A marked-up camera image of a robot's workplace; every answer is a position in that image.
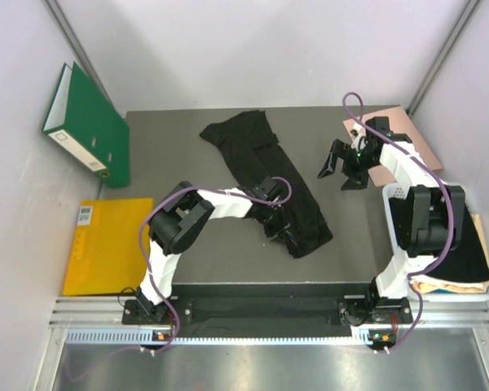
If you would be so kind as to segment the black printed t-shirt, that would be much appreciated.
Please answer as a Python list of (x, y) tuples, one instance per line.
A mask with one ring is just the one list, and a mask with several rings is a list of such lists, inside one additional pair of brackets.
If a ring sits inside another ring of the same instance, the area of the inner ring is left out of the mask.
[(260, 204), (254, 215), (267, 238), (304, 257), (333, 238), (319, 204), (271, 129), (264, 111), (242, 112), (207, 125), (200, 137), (215, 146), (241, 188), (256, 191), (267, 181), (289, 200), (276, 208)]

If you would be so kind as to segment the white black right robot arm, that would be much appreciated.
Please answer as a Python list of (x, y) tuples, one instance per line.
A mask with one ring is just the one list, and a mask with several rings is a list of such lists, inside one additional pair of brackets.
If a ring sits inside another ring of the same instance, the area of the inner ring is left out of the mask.
[(410, 323), (412, 318), (405, 312), (414, 279), (434, 270), (460, 243), (465, 193), (427, 168), (405, 134), (359, 135), (352, 144), (336, 139), (319, 176), (333, 174), (338, 160), (343, 161), (347, 177), (343, 190), (364, 189), (368, 171), (381, 165), (403, 191), (403, 198), (388, 207), (388, 227), (397, 240), (393, 256), (370, 283), (363, 302), (344, 312), (354, 316), (360, 310), (365, 323), (386, 323), (391, 315)]

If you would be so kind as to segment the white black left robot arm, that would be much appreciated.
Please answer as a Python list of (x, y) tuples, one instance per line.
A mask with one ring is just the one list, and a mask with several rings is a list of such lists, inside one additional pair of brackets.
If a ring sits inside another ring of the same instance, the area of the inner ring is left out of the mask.
[(274, 235), (289, 227), (280, 219), (293, 189), (282, 177), (268, 177), (251, 187), (210, 189), (179, 183), (143, 220), (138, 241), (146, 271), (135, 293), (136, 307), (145, 322), (159, 323), (176, 314), (169, 298), (179, 258), (197, 240), (210, 220), (251, 218), (272, 224)]

